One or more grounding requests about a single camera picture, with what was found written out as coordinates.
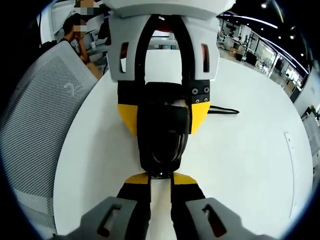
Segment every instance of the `screw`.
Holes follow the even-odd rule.
[[[207,94],[210,92],[210,88],[208,86],[206,86],[204,89],[203,89],[204,93]]]
[[[196,95],[198,93],[198,89],[196,89],[196,88],[192,89],[192,93],[193,93],[193,95]]]

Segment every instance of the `mesh office chair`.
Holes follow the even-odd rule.
[[[2,115],[6,176],[23,212],[46,239],[56,233],[53,192],[60,151],[96,83],[71,46],[61,42],[29,67]]]

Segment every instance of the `black ceiling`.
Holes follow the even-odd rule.
[[[267,8],[262,8],[261,4],[266,4]],[[276,25],[278,29],[264,23],[240,17],[219,16],[219,18],[229,20],[230,23],[234,24],[236,21],[238,21],[237,24],[249,24],[249,27],[254,32],[283,48],[308,70],[308,63],[310,63],[310,60],[305,45],[306,41],[300,31],[301,25],[296,25],[294,19],[291,17],[292,14],[284,8],[286,4],[279,2],[278,6],[279,8],[277,8],[275,1],[271,0],[237,0],[233,7],[229,11],[225,12],[225,14],[234,13],[236,15],[263,20]],[[304,75],[305,72],[299,67],[299,65],[295,65],[298,67],[297,70]]]

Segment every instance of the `desk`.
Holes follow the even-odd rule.
[[[147,82],[180,82],[179,51],[149,50],[145,62]],[[195,178],[205,196],[237,213],[245,228],[279,237],[312,188],[312,156],[300,116],[275,82],[223,58],[210,97],[212,105],[234,108],[240,114],[208,115],[196,134],[189,136],[177,172]],[[128,177],[143,172],[137,139],[120,118],[117,99],[117,84],[107,72],[66,136],[53,196],[60,235],[77,228],[81,216],[103,199],[116,196]],[[294,164],[284,132],[289,132],[295,148]],[[294,176],[293,166],[299,171]],[[176,239],[170,221],[170,182],[153,180],[151,188],[147,239]]]

